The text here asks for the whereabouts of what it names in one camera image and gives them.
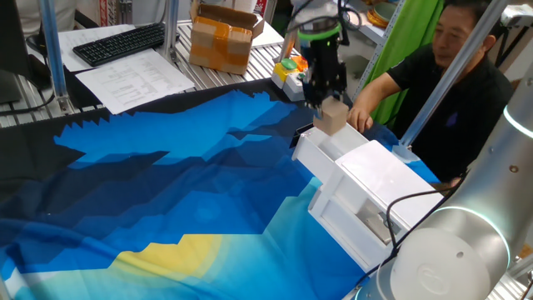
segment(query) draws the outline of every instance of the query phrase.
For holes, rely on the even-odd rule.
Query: orange tape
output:
[[[252,35],[250,30],[232,27],[228,24],[213,21],[205,17],[197,17],[194,23],[203,23],[216,28],[213,35],[212,48],[193,44],[191,54],[209,59],[209,68],[222,70],[224,63],[237,66],[246,66],[249,55],[233,54],[228,52],[228,38],[231,32],[245,33]]]

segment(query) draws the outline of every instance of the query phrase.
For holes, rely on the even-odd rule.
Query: table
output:
[[[177,52],[179,54],[176,65],[178,69],[196,85],[194,88],[186,90],[185,93],[221,87],[233,83],[244,83],[257,79],[269,78],[272,70],[274,69],[273,59],[277,58],[281,52],[281,45],[253,48],[247,73],[242,76],[220,72],[206,67],[191,65],[188,62],[189,51],[191,49],[191,29],[191,21],[178,22],[177,32],[181,35],[181,37],[176,45]],[[34,108],[43,104],[44,101],[52,95],[52,92],[47,90],[43,92],[41,97],[37,92],[37,89],[25,78],[18,77],[17,80],[25,99],[20,102],[0,105],[0,112],[10,111],[13,109]],[[74,114],[77,114],[103,108],[103,105],[83,107],[81,109],[72,107],[72,111]],[[45,108],[42,108],[36,112],[9,117],[0,117],[0,128],[8,128],[11,126],[34,123],[59,117],[63,117],[63,113],[61,112],[57,101],[54,100]]]

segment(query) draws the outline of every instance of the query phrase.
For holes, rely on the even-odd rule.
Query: white paper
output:
[[[252,48],[264,47],[270,45],[282,44],[284,38],[272,28],[269,23],[265,22],[263,32],[252,41]]]
[[[76,77],[113,114],[194,87],[185,75],[151,49]]]
[[[72,51],[74,47],[133,29],[135,29],[133,25],[118,25],[60,32],[59,47],[61,48],[61,59],[71,72],[88,70],[92,67]]]

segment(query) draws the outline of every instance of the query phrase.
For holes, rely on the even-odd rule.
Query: metal rod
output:
[[[476,28],[466,40],[465,45],[459,51],[454,59],[453,63],[450,65],[441,81],[435,87],[435,90],[428,98],[426,104],[418,115],[416,116],[413,123],[409,126],[406,133],[400,140],[400,145],[409,147],[412,145],[413,141],[418,137],[418,134],[421,132],[422,128],[427,124],[427,121],[431,118],[431,115],[441,104],[442,100],[446,94],[450,91],[451,87],[456,83],[457,78],[465,70],[466,65],[474,57],[474,54],[479,50],[480,45],[483,43],[485,38],[491,32],[491,29],[494,27],[496,22],[500,21],[501,14],[507,7],[506,0],[492,1],[491,5],[486,9],[485,14],[481,17],[481,20],[477,23]]]
[[[177,62],[176,33],[178,0],[167,0],[167,20],[165,26],[165,43],[163,44],[163,57],[169,62]]]
[[[42,15],[42,30],[47,43],[48,61],[50,62],[50,72],[52,74],[53,92],[59,102],[63,113],[70,113],[68,105],[67,84],[65,83],[65,73],[61,59],[61,48],[59,47],[59,36],[57,35],[56,9],[53,0],[39,0]]]

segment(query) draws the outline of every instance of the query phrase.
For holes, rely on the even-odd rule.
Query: cardboard box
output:
[[[252,40],[263,32],[265,21],[253,13],[216,5],[191,5],[189,63],[243,75],[248,68]]]

